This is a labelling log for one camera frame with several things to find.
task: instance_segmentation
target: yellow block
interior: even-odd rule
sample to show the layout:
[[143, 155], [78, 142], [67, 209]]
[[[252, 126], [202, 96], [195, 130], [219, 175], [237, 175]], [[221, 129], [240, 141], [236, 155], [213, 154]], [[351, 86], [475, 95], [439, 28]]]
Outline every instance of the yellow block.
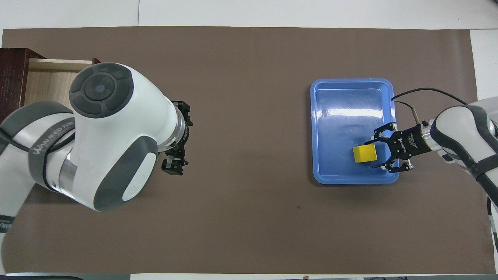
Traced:
[[355, 162], [367, 162], [377, 160], [377, 152], [374, 144], [361, 145], [353, 148]]

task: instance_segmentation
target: blue tray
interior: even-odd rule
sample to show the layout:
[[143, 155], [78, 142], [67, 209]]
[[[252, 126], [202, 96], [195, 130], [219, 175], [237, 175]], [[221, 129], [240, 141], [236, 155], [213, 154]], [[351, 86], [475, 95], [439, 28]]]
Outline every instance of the blue tray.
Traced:
[[[321, 79], [311, 85], [313, 173], [322, 184], [388, 184], [399, 173], [372, 168], [387, 161], [387, 144], [377, 142], [378, 160], [356, 163], [353, 147], [374, 129], [395, 122], [392, 84], [386, 79]], [[390, 136], [387, 131], [383, 136]]]

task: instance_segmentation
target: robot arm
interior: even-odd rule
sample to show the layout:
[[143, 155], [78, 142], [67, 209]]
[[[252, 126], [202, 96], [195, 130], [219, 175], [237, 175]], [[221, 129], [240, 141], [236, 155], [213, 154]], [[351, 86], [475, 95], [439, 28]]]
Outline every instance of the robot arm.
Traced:
[[35, 183], [106, 211], [142, 190], [161, 152], [167, 173], [182, 175], [188, 164], [190, 107], [136, 70], [95, 64], [78, 74], [69, 98], [74, 111], [40, 102], [0, 125], [0, 246]]
[[[496, 104], [497, 98], [487, 100]], [[430, 130], [431, 137], [455, 162], [481, 184], [498, 204], [498, 140], [494, 122], [483, 107], [475, 104], [443, 111]]]
[[[408, 171], [413, 168], [411, 157], [437, 151], [447, 163], [461, 165], [497, 205], [498, 129], [494, 120], [498, 121], [498, 97], [448, 108], [435, 119], [404, 131], [397, 131], [395, 123], [384, 125], [374, 131], [373, 139], [367, 143], [387, 143], [391, 158], [373, 167], [389, 172]], [[385, 130], [394, 132], [383, 137]], [[405, 162], [396, 167], [398, 159]]]

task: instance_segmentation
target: circular joint cap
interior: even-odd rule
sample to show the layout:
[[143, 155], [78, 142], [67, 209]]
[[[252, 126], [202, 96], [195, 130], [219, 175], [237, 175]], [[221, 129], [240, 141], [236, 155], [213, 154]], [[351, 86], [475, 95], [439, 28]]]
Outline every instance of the circular joint cap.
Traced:
[[133, 94], [131, 71], [116, 63], [94, 64], [76, 76], [69, 101], [88, 118], [104, 118], [119, 112]]

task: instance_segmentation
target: brown table mat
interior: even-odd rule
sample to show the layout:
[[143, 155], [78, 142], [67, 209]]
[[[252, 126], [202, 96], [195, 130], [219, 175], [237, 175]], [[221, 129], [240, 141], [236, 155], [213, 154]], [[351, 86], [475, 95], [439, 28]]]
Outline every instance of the brown table mat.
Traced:
[[[8, 272], [494, 273], [480, 186], [435, 153], [390, 185], [312, 175], [309, 87], [386, 78], [476, 100], [468, 30], [245, 27], [13, 29], [3, 47], [129, 65], [192, 107], [183, 177], [93, 212], [37, 188], [5, 238]], [[456, 103], [403, 98], [422, 119]], [[397, 106], [400, 129], [413, 126]]]

